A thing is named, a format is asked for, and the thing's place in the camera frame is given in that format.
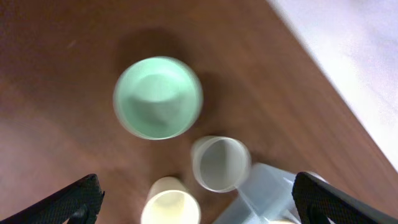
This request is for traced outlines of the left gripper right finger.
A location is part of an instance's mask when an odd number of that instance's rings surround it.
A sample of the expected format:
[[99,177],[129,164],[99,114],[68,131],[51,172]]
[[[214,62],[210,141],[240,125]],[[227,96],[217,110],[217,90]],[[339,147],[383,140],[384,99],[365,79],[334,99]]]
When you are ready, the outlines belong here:
[[302,223],[397,224],[397,219],[340,191],[308,172],[299,172],[292,196]]

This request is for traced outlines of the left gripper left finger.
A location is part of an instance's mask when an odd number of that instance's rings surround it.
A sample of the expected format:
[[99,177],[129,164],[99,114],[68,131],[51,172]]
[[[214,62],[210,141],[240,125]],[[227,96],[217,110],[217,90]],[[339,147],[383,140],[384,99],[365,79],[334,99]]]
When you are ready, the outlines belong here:
[[95,223],[104,195],[98,176],[89,174],[1,223]]

